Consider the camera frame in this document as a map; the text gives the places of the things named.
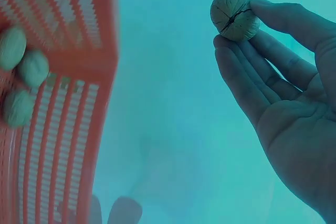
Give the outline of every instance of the finger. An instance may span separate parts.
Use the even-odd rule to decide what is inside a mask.
[[[274,90],[282,100],[294,100],[302,94],[300,90],[284,80],[249,41],[240,42],[238,46],[263,82]]]
[[[261,115],[270,106],[269,101],[251,81],[239,60],[229,48],[217,48],[215,56],[223,80],[256,129]]]
[[[268,59],[280,73],[302,91],[318,74],[317,68],[264,31],[259,31],[250,43],[261,56]]]
[[[231,51],[235,54],[235,56],[239,60],[244,71],[250,77],[251,81],[264,94],[264,96],[269,101],[269,103],[273,104],[275,102],[280,101],[280,97],[270,87],[268,87],[264,83],[262,78],[259,76],[257,71],[253,68],[251,63],[247,60],[247,58],[245,57],[245,55],[243,54],[243,52],[241,51],[241,49],[238,47],[238,45],[235,42],[225,39],[221,35],[217,35],[214,38],[214,46],[215,48],[228,47],[229,49],[231,49]]]
[[[319,44],[335,35],[335,23],[305,9],[300,4],[274,4],[266,0],[251,0],[250,5],[253,12],[268,27],[290,34],[313,52]]]
[[[113,204],[107,224],[137,224],[142,207],[133,199],[119,197]]]
[[[102,224],[100,203],[95,195],[91,198],[89,224]]]
[[[315,62],[322,85],[333,110],[336,111],[336,89],[334,87],[336,83],[336,23],[298,4],[265,4],[265,1],[262,4],[258,0],[251,0],[251,7],[270,28],[289,33],[303,46],[315,52]]]

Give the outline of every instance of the hand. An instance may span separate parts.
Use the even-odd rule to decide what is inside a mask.
[[[298,4],[251,0],[251,7],[313,51],[317,67],[259,31],[241,43],[215,37],[220,73],[282,182],[336,223],[336,24]]]

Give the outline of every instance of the plastic crate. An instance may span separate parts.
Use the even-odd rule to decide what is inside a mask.
[[[0,29],[20,24],[51,72],[31,90],[30,124],[13,130],[0,123],[0,223],[87,223],[118,60],[116,6],[116,0],[0,0]],[[18,85],[14,71],[0,72],[0,104]]]

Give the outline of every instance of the turquoise background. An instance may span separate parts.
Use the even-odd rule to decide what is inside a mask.
[[[336,21],[334,0],[301,3]],[[93,193],[107,218],[120,195],[143,224],[324,223],[268,163],[219,75],[212,0],[119,0],[120,62]],[[314,63],[289,35],[261,25]]]

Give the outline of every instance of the walnut shell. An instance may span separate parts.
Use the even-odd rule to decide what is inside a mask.
[[[12,91],[3,104],[3,119],[10,127],[23,126],[29,122],[33,110],[34,102],[26,90]]]
[[[17,26],[5,30],[0,35],[0,68],[12,70],[22,60],[27,39],[24,31]]]
[[[249,40],[259,30],[260,20],[252,12],[250,0],[214,0],[210,16],[218,32],[232,41]]]
[[[39,50],[26,51],[17,67],[22,80],[31,88],[38,88],[48,77],[48,59]]]

